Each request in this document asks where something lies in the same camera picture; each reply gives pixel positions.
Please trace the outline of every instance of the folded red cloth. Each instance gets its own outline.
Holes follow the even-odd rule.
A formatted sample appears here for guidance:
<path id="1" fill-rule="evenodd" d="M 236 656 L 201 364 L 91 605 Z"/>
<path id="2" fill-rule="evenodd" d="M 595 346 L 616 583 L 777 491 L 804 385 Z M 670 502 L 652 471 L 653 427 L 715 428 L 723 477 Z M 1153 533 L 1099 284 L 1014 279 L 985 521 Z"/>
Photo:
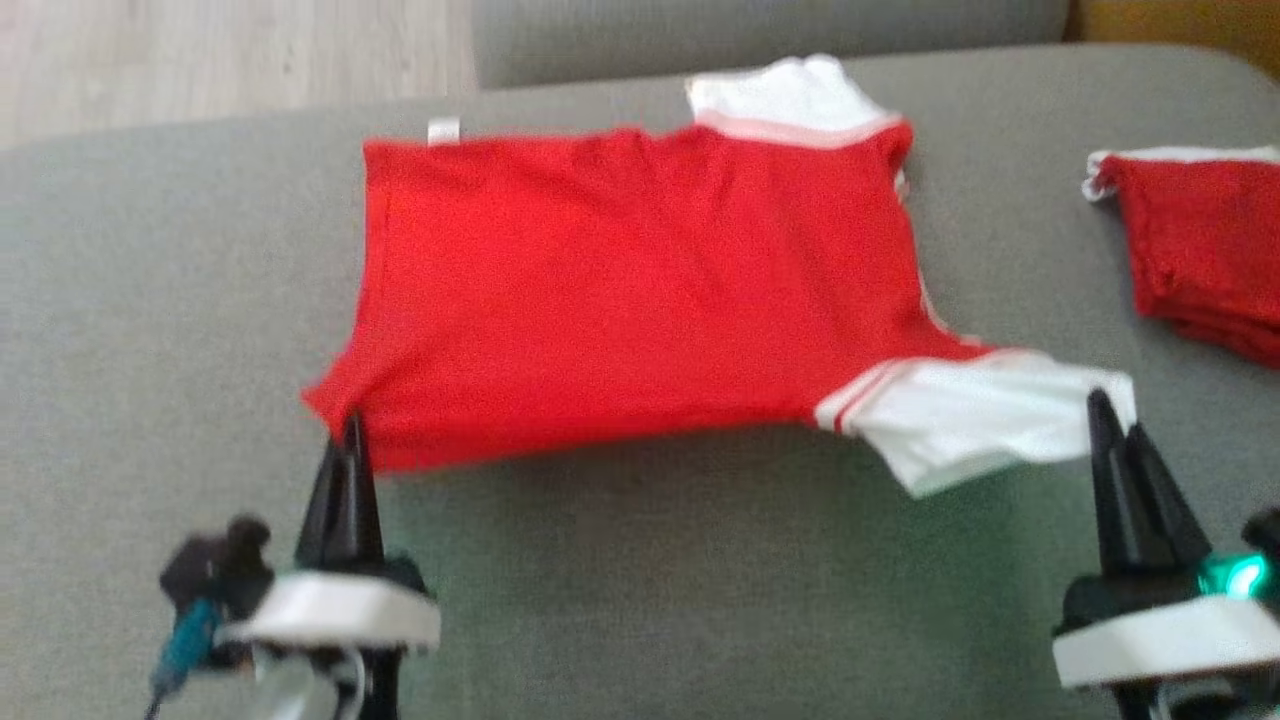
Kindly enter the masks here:
<path id="1" fill-rule="evenodd" d="M 1094 152 L 1085 196 L 1115 192 L 1138 311 L 1280 368 L 1280 152 Z"/>

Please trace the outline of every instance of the wooden floor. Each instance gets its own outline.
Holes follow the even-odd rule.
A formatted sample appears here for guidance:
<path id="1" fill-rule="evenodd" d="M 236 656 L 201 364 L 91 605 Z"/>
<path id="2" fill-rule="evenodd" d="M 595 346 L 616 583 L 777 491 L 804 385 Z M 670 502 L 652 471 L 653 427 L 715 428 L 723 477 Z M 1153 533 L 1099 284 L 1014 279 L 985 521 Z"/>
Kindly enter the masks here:
<path id="1" fill-rule="evenodd" d="M 471 92 L 470 0 L 0 0 L 0 147 Z"/>

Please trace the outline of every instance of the couch armrest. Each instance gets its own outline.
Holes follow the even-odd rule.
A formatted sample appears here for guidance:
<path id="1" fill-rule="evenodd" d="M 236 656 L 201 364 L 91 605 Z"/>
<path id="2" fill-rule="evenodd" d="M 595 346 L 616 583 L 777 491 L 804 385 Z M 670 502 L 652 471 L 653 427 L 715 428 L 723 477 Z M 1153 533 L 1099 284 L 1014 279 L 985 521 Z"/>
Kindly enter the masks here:
<path id="1" fill-rule="evenodd" d="M 474 0 L 481 87 L 1056 42 L 1068 0 Z"/>

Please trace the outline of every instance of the white sleeve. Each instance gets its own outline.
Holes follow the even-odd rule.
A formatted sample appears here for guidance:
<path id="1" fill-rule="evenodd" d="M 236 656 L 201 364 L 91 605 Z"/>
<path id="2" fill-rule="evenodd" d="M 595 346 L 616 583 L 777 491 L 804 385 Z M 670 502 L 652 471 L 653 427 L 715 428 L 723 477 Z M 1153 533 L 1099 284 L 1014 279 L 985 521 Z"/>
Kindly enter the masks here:
<path id="1" fill-rule="evenodd" d="M 836 400 L 826 413 L 819 406 L 818 421 L 865 437 L 913 497 L 1018 462 L 1088 455 L 1085 401 L 1094 388 L 1111 397 L 1125 428 L 1137 420 L 1129 375 L 1030 351 L 969 363 L 890 361 L 864 377 L 870 384 L 864 382 L 844 402 Z"/>
<path id="2" fill-rule="evenodd" d="M 868 97 L 829 55 L 699 74 L 685 90 L 694 123 L 737 140 L 832 149 L 905 122 Z"/>

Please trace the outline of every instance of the t-shirt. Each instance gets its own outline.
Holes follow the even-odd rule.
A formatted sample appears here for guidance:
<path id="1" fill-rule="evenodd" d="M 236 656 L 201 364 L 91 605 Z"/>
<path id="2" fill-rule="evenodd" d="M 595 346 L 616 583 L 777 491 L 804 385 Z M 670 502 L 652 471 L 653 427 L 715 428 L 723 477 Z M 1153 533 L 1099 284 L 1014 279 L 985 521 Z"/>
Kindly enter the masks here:
<path id="1" fill-rule="evenodd" d="M 370 141 L 347 350 L 306 401 L 375 470 L 762 423 L 863 434 L 914 495 L 1088 450 L 1117 373 L 954 334 L 901 204 L 911 127 L 829 58 L 689 83 L 694 123 Z"/>

